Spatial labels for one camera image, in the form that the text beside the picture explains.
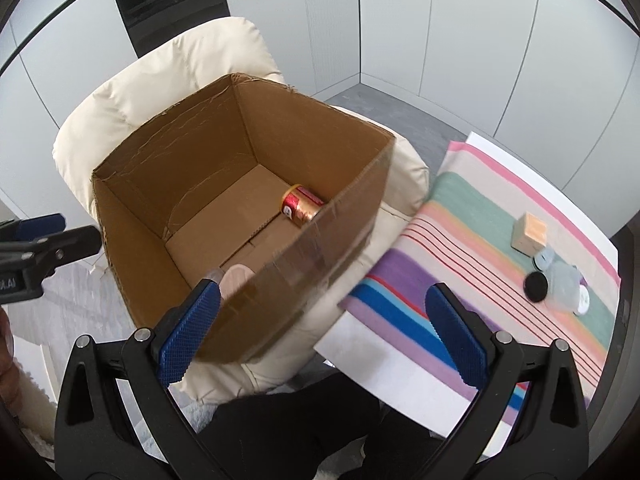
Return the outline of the beige makeup sponge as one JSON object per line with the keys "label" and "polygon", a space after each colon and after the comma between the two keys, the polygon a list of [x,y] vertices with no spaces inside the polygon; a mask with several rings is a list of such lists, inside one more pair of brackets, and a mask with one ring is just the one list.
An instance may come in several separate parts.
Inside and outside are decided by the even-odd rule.
{"label": "beige makeup sponge", "polygon": [[224,272],[220,282],[219,289],[221,298],[227,300],[238,290],[240,290],[246,282],[254,275],[254,271],[242,263],[235,263]]}

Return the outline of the red gold tin can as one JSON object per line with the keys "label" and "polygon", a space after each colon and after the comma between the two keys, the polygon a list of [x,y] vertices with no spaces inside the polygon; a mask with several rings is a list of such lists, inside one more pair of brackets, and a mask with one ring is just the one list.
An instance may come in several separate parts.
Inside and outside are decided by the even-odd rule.
{"label": "red gold tin can", "polygon": [[299,228],[314,220],[326,203],[303,185],[292,185],[282,196],[280,211]]}

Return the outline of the grey fleece blanket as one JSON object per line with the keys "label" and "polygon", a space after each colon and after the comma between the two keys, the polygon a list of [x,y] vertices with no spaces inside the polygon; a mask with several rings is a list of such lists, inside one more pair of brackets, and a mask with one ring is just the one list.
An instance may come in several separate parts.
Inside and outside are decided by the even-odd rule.
{"label": "grey fleece blanket", "polygon": [[114,278],[108,272],[91,272],[82,263],[64,266],[45,280],[42,297],[1,308],[1,400],[48,463],[53,462],[58,400],[47,393],[47,383],[37,377],[17,343],[48,348],[48,378],[60,384],[77,337],[113,341],[133,331]]}

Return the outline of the black round puff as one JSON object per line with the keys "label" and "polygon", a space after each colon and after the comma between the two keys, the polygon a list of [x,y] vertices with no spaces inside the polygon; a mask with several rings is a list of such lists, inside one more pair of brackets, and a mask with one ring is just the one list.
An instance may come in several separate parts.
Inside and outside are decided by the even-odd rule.
{"label": "black round puff", "polygon": [[544,301],[548,295],[548,291],[548,278],[546,278],[542,272],[534,271],[526,275],[523,282],[523,292],[530,302],[539,304],[541,301]]}

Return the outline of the striped colourful cloth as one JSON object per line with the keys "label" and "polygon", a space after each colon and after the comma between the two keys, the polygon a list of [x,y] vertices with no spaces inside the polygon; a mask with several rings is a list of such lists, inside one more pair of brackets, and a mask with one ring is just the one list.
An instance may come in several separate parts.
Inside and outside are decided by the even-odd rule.
{"label": "striped colourful cloth", "polygon": [[[547,223],[555,261],[576,266],[590,293],[585,315],[533,304],[523,292],[532,257],[511,246],[514,222]],[[479,148],[452,142],[424,204],[392,247],[342,300],[342,308],[444,388],[469,403],[465,385],[427,317],[427,289],[446,284],[492,330],[545,346],[570,344],[582,392],[592,399],[614,332],[620,276],[600,249],[531,185]]]}

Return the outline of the translucent square container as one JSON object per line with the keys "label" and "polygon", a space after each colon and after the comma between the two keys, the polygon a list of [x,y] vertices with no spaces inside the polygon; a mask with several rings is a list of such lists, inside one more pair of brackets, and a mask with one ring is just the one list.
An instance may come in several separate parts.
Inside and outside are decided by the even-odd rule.
{"label": "translucent square container", "polygon": [[576,266],[555,261],[544,271],[544,276],[548,281],[546,306],[555,311],[577,313],[582,274]]}

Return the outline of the light blue round case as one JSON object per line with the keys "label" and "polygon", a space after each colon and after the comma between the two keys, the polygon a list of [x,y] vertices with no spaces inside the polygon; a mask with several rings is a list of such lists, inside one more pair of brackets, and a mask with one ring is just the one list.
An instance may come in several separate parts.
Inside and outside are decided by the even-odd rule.
{"label": "light blue round case", "polygon": [[551,247],[542,248],[539,252],[536,252],[533,255],[532,261],[534,267],[540,271],[544,272],[548,269],[549,266],[552,265],[555,258],[555,251]]}

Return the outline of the orange beige cube box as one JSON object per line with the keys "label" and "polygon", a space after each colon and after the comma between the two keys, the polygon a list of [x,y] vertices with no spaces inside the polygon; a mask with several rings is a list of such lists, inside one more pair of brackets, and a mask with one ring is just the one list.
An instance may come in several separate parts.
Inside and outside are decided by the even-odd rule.
{"label": "orange beige cube box", "polygon": [[530,212],[514,222],[511,246],[522,254],[533,257],[547,247],[548,226]]}

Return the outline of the white round compact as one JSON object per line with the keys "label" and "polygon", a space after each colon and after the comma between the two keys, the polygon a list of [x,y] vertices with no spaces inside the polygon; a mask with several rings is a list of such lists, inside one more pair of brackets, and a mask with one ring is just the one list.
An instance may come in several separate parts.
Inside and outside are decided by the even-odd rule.
{"label": "white round compact", "polygon": [[579,285],[578,287],[578,301],[574,313],[576,315],[585,315],[590,308],[590,293],[588,287],[585,285]]}

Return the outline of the brown cardboard box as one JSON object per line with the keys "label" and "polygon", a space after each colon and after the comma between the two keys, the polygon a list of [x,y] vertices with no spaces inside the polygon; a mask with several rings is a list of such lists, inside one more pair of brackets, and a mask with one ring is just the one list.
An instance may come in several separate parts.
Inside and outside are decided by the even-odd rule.
{"label": "brown cardboard box", "polygon": [[[395,139],[284,84],[219,78],[158,114],[94,170],[105,252],[128,312],[152,327],[209,272],[254,271],[222,303],[198,355],[263,354],[363,248]],[[294,184],[326,204],[302,228],[280,211]]]}

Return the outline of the cream padded chair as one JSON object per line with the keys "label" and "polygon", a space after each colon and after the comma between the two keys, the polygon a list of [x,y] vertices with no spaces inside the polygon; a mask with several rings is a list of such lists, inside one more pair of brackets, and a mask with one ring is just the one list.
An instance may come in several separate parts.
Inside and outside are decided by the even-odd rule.
{"label": "cream padded chair", "polygon": [[[52,156],[61,177],[96,222],[100,224],[92,176],[104,159],[137,128],[231,74],[290,87],[252,22],[220,18],[191,28],[142,56],[70,113],[58,130]],[[294,377],[342,315],[342,300],[420,208],[428,191],[428,170],[409,141],[368,118],[339,111],[381,127],[395,139],[390,173],[369,237],[348,267],[263,354],[247,362],[214,363],[197,353],[179,385],[192,399],[221,404],[277,388]]]}

